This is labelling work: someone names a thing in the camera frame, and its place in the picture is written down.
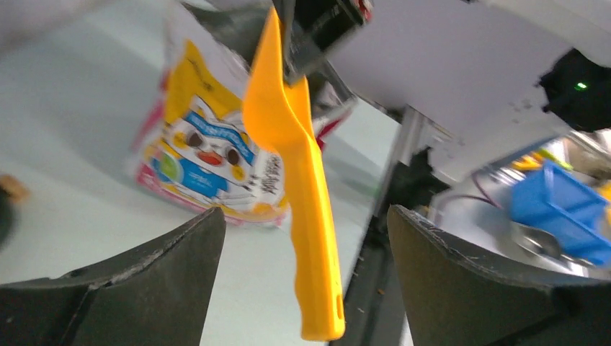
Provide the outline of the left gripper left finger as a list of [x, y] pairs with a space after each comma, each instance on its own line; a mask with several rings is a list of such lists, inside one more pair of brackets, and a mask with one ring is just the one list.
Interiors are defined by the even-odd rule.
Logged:
[[220, 208], [59, 278], [1, 286], [3, 345], [198, 345], [226, 235]]

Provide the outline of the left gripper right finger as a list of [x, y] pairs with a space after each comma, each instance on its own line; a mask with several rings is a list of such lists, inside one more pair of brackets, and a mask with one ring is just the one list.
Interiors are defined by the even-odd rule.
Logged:
[[392, 206], [391, 250], [415, 345], [608, 345], [610, 282], [526, 265]]

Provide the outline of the pet food bag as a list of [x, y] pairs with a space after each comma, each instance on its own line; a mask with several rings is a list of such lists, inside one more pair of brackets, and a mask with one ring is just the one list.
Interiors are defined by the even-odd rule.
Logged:
[[128, 166], [139, 185], [198, 213], [219, 207], [237, 225], [282, 223], [282, 161], [253, 142], [241, 114], [268, 11], [169, 3], [159, 93]]

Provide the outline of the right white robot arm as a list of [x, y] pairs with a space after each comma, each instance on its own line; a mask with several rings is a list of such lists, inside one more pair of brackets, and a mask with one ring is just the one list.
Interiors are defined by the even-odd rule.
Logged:
[[276, 1], [290, 79], [330, 60], [356, 94], [449, 135], [461, 182], [571, 131], [610, 126], [608, 1]]

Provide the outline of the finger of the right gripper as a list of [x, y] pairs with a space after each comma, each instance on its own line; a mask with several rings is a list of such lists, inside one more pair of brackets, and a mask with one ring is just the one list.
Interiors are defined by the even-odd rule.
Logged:
[[280, 19], [284, 80], [294, 84], [372, 18], [365, 0], [274, 0]]

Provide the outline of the orange plastic scoop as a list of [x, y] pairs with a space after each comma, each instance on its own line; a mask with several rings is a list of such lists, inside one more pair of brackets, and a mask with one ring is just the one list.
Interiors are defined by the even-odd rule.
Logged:
[[345, 331], [342, 278], [321, 150], [312, 129], [308, 81], [284, 81], [281, 21], [269, 8], [243, 98], [246, 132], [280, 156], [291, 211], [301, 337], [328, 342]]

